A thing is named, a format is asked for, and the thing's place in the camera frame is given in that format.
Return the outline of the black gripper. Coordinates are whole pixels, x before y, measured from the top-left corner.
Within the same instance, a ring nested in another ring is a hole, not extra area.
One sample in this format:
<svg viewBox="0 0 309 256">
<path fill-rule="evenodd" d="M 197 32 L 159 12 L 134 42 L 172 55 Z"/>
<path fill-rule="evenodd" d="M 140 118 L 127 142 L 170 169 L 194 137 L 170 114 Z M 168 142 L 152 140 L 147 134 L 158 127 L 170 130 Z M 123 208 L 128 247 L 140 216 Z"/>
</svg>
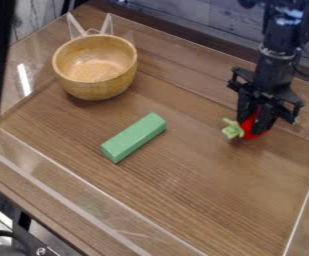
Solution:
<svg viewBox="0 0 309 256">
<path fill-rule="evenodd" d="M 234 67 L 227 87 L 238 94 L 237 121 L 242 123 L 251 116 L 250 133 L 261 135 L 270 130 L 277 118 L 294 124 L 303 107 L 303 101 L 291 91 L 290 86 L 282 86 L 273 92 L 262 91 L 254 84 L 254 72 Z"/>
</svg>

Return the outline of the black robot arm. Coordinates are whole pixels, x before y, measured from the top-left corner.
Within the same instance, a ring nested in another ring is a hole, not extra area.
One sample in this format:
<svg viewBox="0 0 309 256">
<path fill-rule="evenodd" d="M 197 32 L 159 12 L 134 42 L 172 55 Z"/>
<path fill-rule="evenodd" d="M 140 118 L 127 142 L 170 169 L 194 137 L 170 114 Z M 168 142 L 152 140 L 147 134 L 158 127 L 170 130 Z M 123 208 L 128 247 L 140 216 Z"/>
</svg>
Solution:
<svg viewBox="0 0 309 256">
<path fill-rule="evenodd" d="M 301 55 L 309 43 L 309 0 L 237 0 L 251 9 L 263 6 L 258 61 L 253 71 L 234 67 L 227 87 L 238 94 L 241 137 L 254 139 L 278 119 L 294 124 L 303 101 L 291 90 Z"/>
</svg>

